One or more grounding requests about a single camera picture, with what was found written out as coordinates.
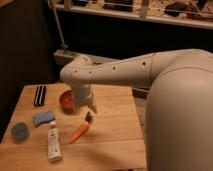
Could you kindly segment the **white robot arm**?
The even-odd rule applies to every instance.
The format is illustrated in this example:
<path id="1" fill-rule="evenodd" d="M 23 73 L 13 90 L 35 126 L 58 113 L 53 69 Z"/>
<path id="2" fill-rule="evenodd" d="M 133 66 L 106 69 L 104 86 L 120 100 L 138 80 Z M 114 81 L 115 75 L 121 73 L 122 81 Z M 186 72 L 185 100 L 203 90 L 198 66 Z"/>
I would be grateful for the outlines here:
<path id="1" fill-rule="evenodd" d="M 147 88 L 148 171 L 213 171 L 213 53 L 183 49 L 95 65 L 77 56 L 60 72 L 73 100 L 93 100 L 92 84 Z"/>

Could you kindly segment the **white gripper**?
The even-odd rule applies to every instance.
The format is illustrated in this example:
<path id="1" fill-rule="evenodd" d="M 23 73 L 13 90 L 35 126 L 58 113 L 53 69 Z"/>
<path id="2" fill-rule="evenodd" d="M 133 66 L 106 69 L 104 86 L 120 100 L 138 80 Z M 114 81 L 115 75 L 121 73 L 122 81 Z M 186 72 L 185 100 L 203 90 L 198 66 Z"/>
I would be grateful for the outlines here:
<path id="1" fill-rule="evenodd" d="M 89 106 L 90 110 L 97 114 L 94 95 L 89 84 L 72 86 L 72 98 L 75 106 Z"/>

